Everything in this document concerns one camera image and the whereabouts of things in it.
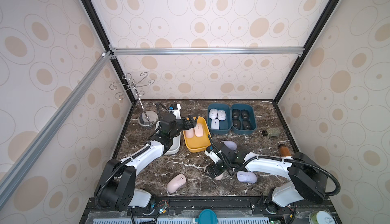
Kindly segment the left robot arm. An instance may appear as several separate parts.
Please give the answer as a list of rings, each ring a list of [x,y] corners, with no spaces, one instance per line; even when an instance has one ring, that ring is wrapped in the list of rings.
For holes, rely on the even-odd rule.
[[[195,128],[198,118],[194,115],[176,118],[169,113],[160,120],[143,148],[122,160],[109,160],[94,191],[96,208],[113,208],[117,211],[130,207],[152,209],[155,204],[152,194],[136,188],[137,175],[163,156],[173,145],[173,139],[181,132]]]

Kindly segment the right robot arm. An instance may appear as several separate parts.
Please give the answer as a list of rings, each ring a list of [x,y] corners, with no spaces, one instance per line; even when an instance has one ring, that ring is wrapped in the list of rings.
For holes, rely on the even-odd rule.
[[[338,179],[303,153],[292,157],[265,156],[232,150],[221,143],[207,147],[205,154],[212,160],[204,170],[210,178],[220,179],[224,172],[235,173],[245,182],[254,182],[256,172],[286,178],[288,182],[271,188],[263,201],[270,213],[302,200],[322,204],[326,197],[341,191]]]

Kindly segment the yellow storage box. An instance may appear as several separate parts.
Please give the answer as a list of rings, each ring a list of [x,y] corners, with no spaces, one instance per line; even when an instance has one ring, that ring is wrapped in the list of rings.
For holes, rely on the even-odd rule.
[[[194,135],[193,138],[188,139],[188,138],[186,138],[185,133],[184,133],[184,141],[185,141],[186,147],[188,148],[188,150],[191,153],[198,153],[201,151],[205,151],[206,148],[211,145],[210,140],[209,140],[210,132],[208,130],[206,120],[203,117],[199,116],[197,124],[198,123],[200,123],[203,126],[203,131],[204,131],[203,137],[196,137]]]

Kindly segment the white mouse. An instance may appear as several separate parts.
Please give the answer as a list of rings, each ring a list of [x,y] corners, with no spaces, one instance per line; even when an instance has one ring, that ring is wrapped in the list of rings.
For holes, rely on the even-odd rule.
[[[211,121],[211,129],[219,130],[220,129],[220,120],[212,119],[212,121]]]
[[[226,112],[224,110],[217,111],[217,119],[220,121],[226,120]]]
[[[218,117],[218,110],[215,109],[215,108],[210,109],[208,117],[210,119],[217,119],[217,117]]]

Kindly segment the white storage box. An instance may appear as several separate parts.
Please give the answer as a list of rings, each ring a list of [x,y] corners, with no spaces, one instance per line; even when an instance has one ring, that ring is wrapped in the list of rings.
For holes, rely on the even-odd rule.
[[[177,136],[172,139],[172,146],[164,153],[164,155],[174,155],[178,153],[180,148],[180,139],[181,139],[181,133],[179,130],[179,124],[176,122],[170,123],[168,125],[170,127],[169,134],[172,136],[173,133],[176,133]]]

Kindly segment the black mouse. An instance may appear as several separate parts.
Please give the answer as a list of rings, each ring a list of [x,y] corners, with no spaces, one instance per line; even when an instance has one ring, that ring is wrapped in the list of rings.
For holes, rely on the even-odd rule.
[[[241,121],[239,119],[233,119],[233,127],[235,129],[240,130],[241,129]]]
[[[243,120],[249,120],[250,114],[248,110],[241,110],[240,113]]]
[[[241,115],[241,111],[239,109],[232,109],[232,118],[239,119]]]
[[[242,121],[242,129],[243,130],[252,130],[252,125],[251,125],[251,122],[249,120],[243,120]]]

